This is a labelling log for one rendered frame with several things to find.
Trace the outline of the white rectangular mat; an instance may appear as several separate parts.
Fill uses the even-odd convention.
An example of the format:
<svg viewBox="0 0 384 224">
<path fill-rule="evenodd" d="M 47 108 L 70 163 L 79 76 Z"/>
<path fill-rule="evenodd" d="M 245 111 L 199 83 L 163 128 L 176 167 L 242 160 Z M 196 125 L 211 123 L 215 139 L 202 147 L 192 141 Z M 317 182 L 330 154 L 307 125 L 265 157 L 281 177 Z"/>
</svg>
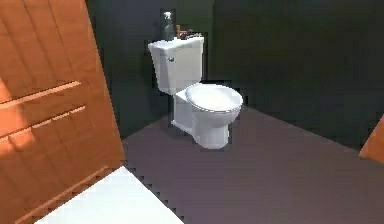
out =
<svg viewBox="0 0 384 224">
<path fill-rule="evenodd" d="M 97 181 L 34 224 L 184 224 L 125 167 Z"/>
</svg>

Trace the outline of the brown wooden door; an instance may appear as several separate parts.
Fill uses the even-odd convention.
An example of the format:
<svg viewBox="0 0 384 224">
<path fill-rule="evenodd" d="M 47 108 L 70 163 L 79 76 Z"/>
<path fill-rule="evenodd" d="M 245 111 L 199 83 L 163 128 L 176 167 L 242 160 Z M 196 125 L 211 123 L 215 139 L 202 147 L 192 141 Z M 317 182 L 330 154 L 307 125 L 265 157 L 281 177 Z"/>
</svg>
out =
<svg viewBox="0 0 384 224">
<path fill-rule="evenodd" d="M 87 0 L 0 0 L 0 224 L 34 224 L 119 168 Z"/>
</svg>

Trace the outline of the dark spray bottle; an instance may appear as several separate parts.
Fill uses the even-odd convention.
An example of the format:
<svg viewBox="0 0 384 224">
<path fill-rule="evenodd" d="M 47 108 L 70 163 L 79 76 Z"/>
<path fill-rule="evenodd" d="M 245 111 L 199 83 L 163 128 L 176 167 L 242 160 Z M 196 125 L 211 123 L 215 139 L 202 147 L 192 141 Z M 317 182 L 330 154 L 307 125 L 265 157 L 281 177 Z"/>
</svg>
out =
<svg viewBox="0 0 384 224">
<path fill-rule="evenodd" d="M 173 20 L 172 20 L 172 13 L 170 11 L 164 12 L 163 18 L 164 18 L 163 39 L 166 41 L 171 41 L 175 35 Z"/>
</svg>

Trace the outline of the brown wooden cabinet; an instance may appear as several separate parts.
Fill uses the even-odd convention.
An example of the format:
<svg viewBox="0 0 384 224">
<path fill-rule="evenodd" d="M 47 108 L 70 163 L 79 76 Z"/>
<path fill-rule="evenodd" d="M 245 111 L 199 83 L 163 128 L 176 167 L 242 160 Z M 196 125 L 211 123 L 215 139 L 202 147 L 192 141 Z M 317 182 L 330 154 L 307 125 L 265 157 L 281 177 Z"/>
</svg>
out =
<svg viewBox="0 0 384 224">
<path fill-rule="evenodd" d="M 384 115 L 364 143 L 359 156 L 384 164 Z"/>
</svg>

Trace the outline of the small dark red object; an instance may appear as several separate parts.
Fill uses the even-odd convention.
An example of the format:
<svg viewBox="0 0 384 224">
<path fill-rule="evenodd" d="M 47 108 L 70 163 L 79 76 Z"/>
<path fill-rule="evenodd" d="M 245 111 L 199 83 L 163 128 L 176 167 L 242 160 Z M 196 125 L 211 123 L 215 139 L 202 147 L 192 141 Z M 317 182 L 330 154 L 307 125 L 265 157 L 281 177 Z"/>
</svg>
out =
<svg viewBox="0 0 384 224">
<path fill-rule="evenodd" d="M 182 30 L 180 25 L 176 26 L 176 38 L 181 40 L 187 40 L 193 37 L 201 37 L 202 34 L 195 32 L 193 29 Z"/>
</svg>

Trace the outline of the white toilet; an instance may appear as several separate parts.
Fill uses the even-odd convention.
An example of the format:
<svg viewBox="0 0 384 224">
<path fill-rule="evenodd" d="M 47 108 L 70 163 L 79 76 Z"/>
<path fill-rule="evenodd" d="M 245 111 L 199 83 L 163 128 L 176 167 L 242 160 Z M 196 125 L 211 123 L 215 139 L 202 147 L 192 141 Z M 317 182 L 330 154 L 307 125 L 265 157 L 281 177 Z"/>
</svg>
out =
<svg viewBox="0 0 384 224">
<path fill-rule="evenodd" d="M 148 45 L 159 91 L 173 97 L 171 124 L 206 149 L 229 142 L 229 125 L 238 117 L 242 95 L 231 87 L 202 81 L 204 39 L 174 38 Z"/>
</svg>

